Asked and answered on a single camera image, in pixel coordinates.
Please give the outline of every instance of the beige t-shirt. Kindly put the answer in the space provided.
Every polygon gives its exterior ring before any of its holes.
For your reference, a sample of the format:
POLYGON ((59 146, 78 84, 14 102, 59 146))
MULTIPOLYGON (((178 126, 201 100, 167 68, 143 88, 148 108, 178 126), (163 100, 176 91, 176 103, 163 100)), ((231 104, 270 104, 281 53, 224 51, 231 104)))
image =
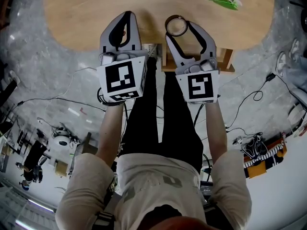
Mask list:
MULTIPOLYGON (((122 199, 115 209, 115 230, 135 230, 155 207, 170 205, 181 215, 206 222, 197 171, 188 163, 154 154, 127 154, 118 159, 118 184, 122 199)), ((234 229, 244 229, 251 199, 240 151, 223 154, 212 169, 212 200, 234 229)), ((104 209, 106 189, 113 172, 92 154, 76 157, 74 172, 56 212, 62 230, 91 229, 95 214, 104 209)))

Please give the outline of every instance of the wrist strap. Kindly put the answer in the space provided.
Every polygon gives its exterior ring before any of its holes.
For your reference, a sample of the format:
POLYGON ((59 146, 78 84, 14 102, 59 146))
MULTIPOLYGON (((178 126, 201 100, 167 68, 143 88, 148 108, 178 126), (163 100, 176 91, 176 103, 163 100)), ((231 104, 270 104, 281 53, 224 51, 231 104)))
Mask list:
POLYGON ((97 91, 97 99, 103 105, 106 105, 106 106, 116 106, 116 105, 121 105, 121 104, 125 103, 125 101, 121 101, 121 102, 107 102, 104 99, 104 95, 103 94, 99 94, 100 90, 101 90, 101 88, 99 88, 98 91, 97 91))

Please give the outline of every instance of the concrete floor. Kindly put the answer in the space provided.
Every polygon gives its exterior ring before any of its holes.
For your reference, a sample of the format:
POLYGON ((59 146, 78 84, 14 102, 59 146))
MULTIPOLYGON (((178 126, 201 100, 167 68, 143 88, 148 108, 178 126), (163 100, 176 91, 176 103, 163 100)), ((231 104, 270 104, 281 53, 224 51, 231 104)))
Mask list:
MULTIPOLYGON (((292 40, 297 37, 302 46, 306 45, 306 35, 300 25, 301 8, 290 5, 289 0, 275 0, 274 17, 271 29, 262 42, 248 50, 235 54, 233 65, 235 74, 220 76, 219 98, 224 121, 230 125, 235 118, 241 101, 250 92, 256 91, 264 83, 266 76, 274 71, 277 56, 281 50, 287 51, 292 40)), ((51 36, 44 17, 43 0, 14 0, 11 11, 11 25, 0 34, 0 58, 9 64, 21 79, 18 89, 11 96, 17 103, 31 98, 50 98, 64 94, 63 98, 76 100, 105 109, 96 98, 100 87, 96 72, 86 69, 74 74, 76 70, 99 66, 99 52, 75 52, 59 45, 51 36)), ((164 74, 157 73, 158 105, 163 107, 164 74)), ((265 84, 263 98, 259 102, 249 97, 241 106, 237 120, 232 128, 240 127, 248 134, 263 132, 265 138, 289 130, 287 120, 294 98, 286 86, 278 79, 265 84)), ((189 105, 194 118, 199 105, 189 105)), ((30 101, 15 110, 33 126, 51 134, 47 124, 39 124, 37 117, 57 126, 63 122, 80 139, 90 131, 95 139, 104 113, 98 109, 62 100, 30 101), (68 111, 77 111, 76 116, 68 111)), ((157 116, 163 112, 157 109, 157 116)), ((157 119, 159 135, 162 137, 163 119, 157 119)), ((204 152, 210 157, 205 110, 196 125, 197 133, 203 139, 204 152)), ((228 134, 230 149, 241 130, 228 134)))

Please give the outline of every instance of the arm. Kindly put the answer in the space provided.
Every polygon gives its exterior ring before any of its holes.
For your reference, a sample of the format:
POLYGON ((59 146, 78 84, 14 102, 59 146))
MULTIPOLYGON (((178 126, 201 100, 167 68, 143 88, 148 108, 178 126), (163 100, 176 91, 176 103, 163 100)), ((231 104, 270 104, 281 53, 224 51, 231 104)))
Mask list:
POLYGON ((227 152, 226 130, 218 102, 206 104, 206 116, 214 162, 210 201, 217 203, 235 230, 244 229, 251 214, 251 198, 246 186, 243 155, 238 150, 227 152))
POLYGON ((96 214, 104 210, 106 190, 114 174, 110 167, 117 156, 120 142, 123 105, 109 106, 100 127, 96 155, 76 157, 73 174, 56 212, 61 230, 89 230, 96 214))
POLYGON ((100 127, 99 147, 96 156, 105 161, 110 168, 119 148, 123 106, 124 104, 109 106, 100 127))
POLYGON ((30 172, 29 169, 27 167, 25 167, 24 165, 20 166, 21 170, 24 170, 26 172, 30 172))
POLYGON ((213 163, 227 152, 227 135, 219 103, 206 104, 206 125, 213 163))
POLYGON ((20 170, 24 170, 24 171, 26 171, 26 172, 29 172, 29 169, 26 167, 26 166, 24 166, 24 165, 22 165, 21 163, 16 163, 16 166, 18 167, 18 169, 20 169, 20 170))

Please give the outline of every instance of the forearm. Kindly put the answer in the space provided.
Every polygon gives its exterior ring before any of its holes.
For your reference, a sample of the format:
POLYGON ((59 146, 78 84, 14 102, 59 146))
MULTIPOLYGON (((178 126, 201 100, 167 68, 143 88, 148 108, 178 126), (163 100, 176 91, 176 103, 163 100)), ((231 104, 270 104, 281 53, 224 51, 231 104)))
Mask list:
POLYGON ((227 152, 227 135, 219 103, 206 104, 208 142, 213 163, 227 152))
POLYGON ((29 172, 29 169, 27 167, 25 167, 24 165, 20 166, 20 168, 26 172, 29 172))
POLYGON ((123 106, 123 104, 109 106, 106 109, 99 131, 99 147, 96 156, 104 160, 110 167, 119 148, 123 106))

